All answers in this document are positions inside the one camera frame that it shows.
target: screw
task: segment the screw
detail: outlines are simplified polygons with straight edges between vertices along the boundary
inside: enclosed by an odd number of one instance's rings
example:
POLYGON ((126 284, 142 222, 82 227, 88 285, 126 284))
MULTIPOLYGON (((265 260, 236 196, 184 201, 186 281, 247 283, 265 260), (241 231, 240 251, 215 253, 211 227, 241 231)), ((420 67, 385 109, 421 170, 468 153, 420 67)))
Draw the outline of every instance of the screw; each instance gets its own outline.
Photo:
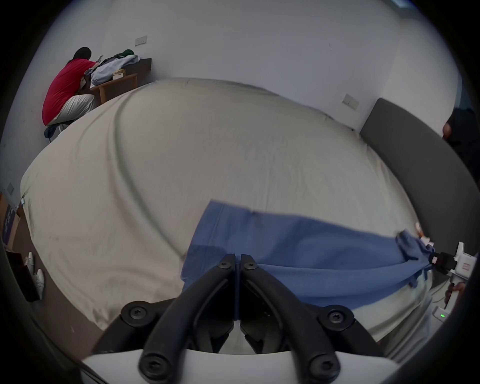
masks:
POLYGON ((328 314, 328 320, 330 320, 335 324, 340 324, 342 321, 345 320, 345 316, 343 315, 342 312, 333 311, 328 314))
POLYGON ((144 356, 139 369, 150 380, 164 380, 171 375, 170 364, 162 356, 144 356))
POLYGON ((255 263, 245 263, 243 266, 247 270, 256 269, 258 267, 258 265, 255 263))
POLYGON ((339 366, 336 359, 330 355, 320 355, 310 363, 310 375, 320 380, 332 380, 337 377, 339 366))
POLYGON ((226 261, 222 261, 220 263, 217 264, 218 268, 222 268, 222 269, 229 269, 232 264, 226 262, 226 261))
POLYGON ((147 310, 143 307, 133 307, 130 310, 130 317, 135 320, 143 319, 147 315, 147 310))

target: gray headboard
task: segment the gray headboard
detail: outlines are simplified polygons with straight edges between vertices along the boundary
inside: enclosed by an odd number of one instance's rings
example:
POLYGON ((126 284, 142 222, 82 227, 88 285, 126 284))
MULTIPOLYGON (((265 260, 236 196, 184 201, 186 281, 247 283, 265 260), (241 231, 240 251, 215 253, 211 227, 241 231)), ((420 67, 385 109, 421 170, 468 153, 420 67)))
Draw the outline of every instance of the gray headboard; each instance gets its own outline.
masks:
POLYGON ((480 191, 460 158, 403 108, 378 99, 360 131, 407 192, 437 252, 480 249, 480 191))

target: black hair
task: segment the black hair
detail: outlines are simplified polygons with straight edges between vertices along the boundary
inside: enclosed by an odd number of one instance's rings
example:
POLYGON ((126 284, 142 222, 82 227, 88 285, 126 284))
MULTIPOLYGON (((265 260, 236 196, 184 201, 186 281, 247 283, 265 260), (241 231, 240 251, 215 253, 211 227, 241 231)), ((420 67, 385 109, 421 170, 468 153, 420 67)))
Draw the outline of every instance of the black hair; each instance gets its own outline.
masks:
POLYGON ((81 47, 79 50, 77 50, 75 52, 75 54, 73 55, 73 59, 72 60, 75 60, 75 59, 87 59, 87 60, 90 60, 90 58, 92 57, 92 51, 90 50, 89 47, 81 47))

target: red shirt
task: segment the red shirt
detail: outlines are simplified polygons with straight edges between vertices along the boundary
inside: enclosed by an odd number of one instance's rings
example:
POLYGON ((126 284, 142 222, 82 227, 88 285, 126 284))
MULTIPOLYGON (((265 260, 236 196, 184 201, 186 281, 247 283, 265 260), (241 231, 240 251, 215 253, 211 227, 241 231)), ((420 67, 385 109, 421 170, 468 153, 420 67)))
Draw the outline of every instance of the red shirt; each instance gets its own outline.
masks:
POLYGON ((94 61, 87 59, 72 60, 53 79, 43 102, 42 120, 45 125, 59 114, 67 100, 78 91, 85 71, 94 65, 94 61))

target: white pants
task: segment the white pants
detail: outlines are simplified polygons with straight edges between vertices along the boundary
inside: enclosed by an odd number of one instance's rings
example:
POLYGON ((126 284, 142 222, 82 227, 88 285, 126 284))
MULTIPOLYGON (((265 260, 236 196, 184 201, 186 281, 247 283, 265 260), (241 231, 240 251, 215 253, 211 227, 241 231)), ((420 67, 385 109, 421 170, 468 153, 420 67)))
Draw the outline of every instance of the white pants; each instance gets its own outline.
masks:
POLYGON ((69 120, 77 120, 95 108, 95 96, 74 95, 70 97, 60 110, 60 113, 47 125, 57 124, 69 120))

